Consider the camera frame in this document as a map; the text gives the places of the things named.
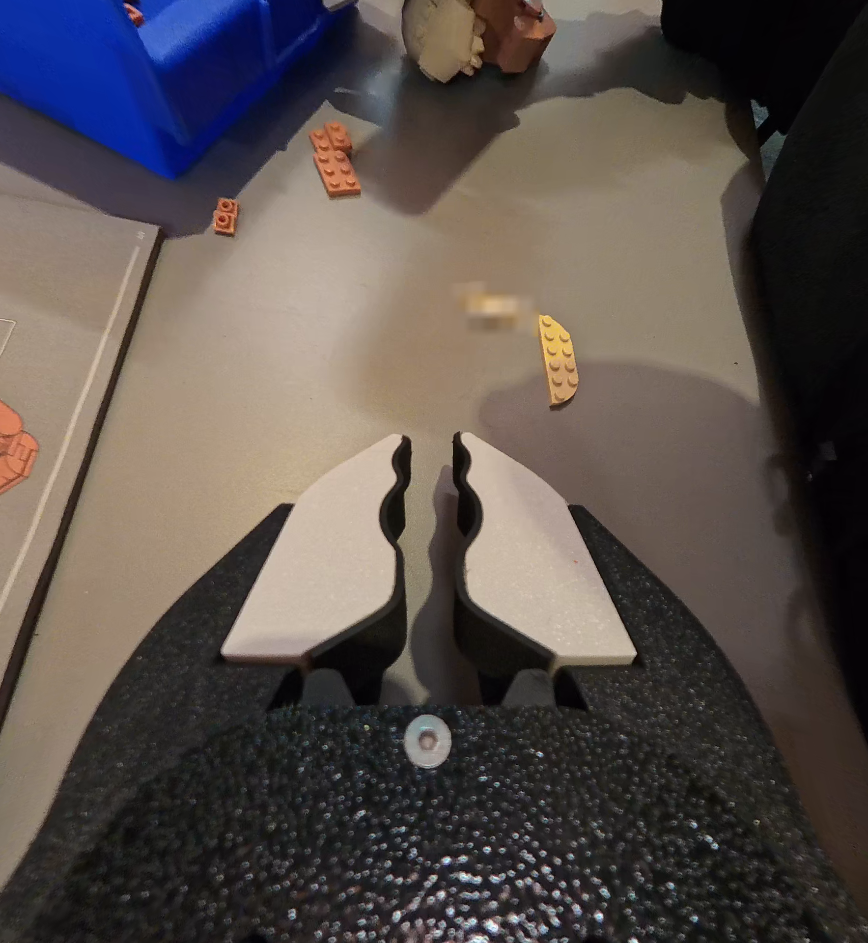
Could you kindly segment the yellow half-round brick plate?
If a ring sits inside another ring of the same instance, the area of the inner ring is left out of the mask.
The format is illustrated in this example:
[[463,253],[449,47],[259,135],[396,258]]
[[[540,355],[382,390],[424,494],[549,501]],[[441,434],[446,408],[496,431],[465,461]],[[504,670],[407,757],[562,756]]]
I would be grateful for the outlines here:
[[559,409],[576,395],[580,378],[569,330],[553,317],[536,316],[543,370],[545,374],[549,407]]

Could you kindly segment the person's black clothing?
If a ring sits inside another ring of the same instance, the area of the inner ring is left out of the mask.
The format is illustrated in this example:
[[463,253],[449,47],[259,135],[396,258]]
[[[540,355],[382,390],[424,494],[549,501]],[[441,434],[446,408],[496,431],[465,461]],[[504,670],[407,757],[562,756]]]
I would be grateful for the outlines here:
[[663,2],[661,29],[784,135],[750,243],[832,648],[868,747],[868,2]]

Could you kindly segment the tan and brown brick model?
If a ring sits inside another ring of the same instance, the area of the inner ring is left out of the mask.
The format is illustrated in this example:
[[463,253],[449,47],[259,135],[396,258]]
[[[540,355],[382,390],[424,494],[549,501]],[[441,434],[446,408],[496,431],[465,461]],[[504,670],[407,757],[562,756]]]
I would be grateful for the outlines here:
[[405,1],[408,57],[429,79],[447,84],[484,65],[516,76],[538,64],[557,32],[541,1]]

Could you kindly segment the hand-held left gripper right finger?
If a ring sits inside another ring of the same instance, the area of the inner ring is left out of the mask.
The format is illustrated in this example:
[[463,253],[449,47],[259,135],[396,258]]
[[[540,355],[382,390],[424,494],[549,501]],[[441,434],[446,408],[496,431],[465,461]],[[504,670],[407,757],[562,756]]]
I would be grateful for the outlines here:
[[638,651],[567,501],[472,433],[452,445],[461,653],[476,667],[632,664]]

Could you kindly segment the large orange brick plate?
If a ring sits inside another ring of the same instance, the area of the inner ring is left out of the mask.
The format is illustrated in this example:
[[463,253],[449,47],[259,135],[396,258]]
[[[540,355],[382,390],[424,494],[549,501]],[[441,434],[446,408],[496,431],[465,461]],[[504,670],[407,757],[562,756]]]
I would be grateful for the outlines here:
[[361,186],[352,164],[353,143],[347,127],[330,121],[309,133],[313,163],[326,195],[331,199],[361,195]]

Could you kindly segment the grey instruction booklet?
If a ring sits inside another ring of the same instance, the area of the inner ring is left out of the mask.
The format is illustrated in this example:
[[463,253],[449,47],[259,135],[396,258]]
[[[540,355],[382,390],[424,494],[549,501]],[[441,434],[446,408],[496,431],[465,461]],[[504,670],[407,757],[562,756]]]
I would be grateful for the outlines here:
[[0,194],[0,715],[159,243],[153,225]]

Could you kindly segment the blue plastic bin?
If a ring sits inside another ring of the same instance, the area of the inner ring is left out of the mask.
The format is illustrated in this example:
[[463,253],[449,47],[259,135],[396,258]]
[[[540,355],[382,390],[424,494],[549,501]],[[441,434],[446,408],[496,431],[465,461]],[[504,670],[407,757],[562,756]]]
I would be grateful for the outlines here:
[[0,1],[0,92],[175,179],[354,5]]

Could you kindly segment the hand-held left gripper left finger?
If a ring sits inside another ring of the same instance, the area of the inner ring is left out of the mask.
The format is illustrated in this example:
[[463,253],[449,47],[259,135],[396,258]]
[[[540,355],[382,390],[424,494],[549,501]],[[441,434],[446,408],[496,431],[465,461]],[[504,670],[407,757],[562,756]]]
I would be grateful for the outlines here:
[[299,497],[222,647],[227,661],[306,661],[394,596],[395,538],[382,508],[410,445],[386,436],[327,471]]

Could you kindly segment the grey desk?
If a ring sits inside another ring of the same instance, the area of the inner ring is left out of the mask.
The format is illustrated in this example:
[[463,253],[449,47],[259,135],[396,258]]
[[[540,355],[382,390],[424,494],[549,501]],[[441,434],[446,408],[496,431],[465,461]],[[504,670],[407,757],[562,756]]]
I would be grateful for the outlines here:
[[[411,438],[410,646],[395,703],[472,701],[448,628],[451,437],[590,510],[710,630],[868,919],[868,748],[829,644],[746,238],[749,105],[669,47],[658,2],[549,4],[539,68],[456,86],[361,2],[189,174],[153,176],[0,96],[0,188],[168,234],[0,736],[0,889],[125,660],[282,501]],[[361,195],[311,130],[344,124]],[[239,201],[233,238],[213,232]],[[536,316],[580,378],[549,407]]]

